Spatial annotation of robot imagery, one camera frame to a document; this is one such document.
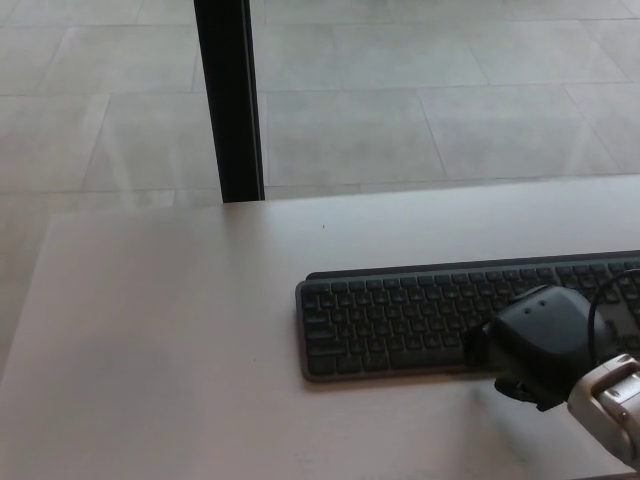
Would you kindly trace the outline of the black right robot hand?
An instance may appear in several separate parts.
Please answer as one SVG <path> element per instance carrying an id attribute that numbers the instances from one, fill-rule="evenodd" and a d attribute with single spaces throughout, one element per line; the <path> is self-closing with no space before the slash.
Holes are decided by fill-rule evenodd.
<path id="1" fill-rule="evenodd" d="M 495 389 L 540 411 L 568 400 L 578 381 L 617 346 L 605 320 L 573 289 L 536 287 L 463 332 L 465 364 L 496 368 Z"/>

